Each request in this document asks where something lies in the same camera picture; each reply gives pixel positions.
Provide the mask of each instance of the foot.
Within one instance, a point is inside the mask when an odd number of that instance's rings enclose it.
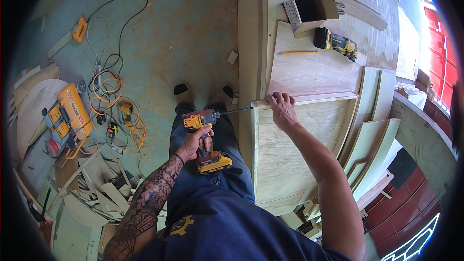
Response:
[[[212,100],[209,101],[208,105],[206,107],[209,107],[213,103],[223,103],[224,105],[228,105],[232,102],[234,96],[234,88],[232,84],[229,83],[224,83],[221,85],[219,90],[217,91],[217,94],[212,98]]]
[[[178,84],[174,87],[174,96],[177,104],[180,102],[194,102],[194,97],[192,96],[191,90],[189,89],[189,84],[186,82]]]

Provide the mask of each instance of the left arm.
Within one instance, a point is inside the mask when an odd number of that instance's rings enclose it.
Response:
[[[130,260],[156,238],[158,214],[171,193],[174,180],[186,161],[196,159],[200,136],[208,131],[210,128],[204,127],[188,133],[176,153],[140,184],[118,231],[106,245],[104,260]],[[205,139],[205,148],[207,151],[211,148],[210,137]]]

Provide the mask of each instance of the yellow pencil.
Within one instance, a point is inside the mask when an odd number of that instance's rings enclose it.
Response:
[[[284,52],[282,55],[293,55],[293,54],[317,54],[316,50],[307,50],[307,51],[300,51],[300,52]]]

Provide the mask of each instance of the t-shirt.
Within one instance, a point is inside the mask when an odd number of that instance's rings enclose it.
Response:
[[[214,184],[168,205],[164,238],[151,241],[133,260],[350,260]]]

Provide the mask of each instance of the compressor label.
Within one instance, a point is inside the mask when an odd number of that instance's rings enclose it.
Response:
[[[79,119],[79,122],[84,125],[84,119],[82,118],[81,114],[79,113],[78,106],[76,105],[76,102],[74,102],[73,95],[71,92],[68,93],[68,98],[69,98],[69,104],[71,105],[72,110],[74,111],[74,115]]]

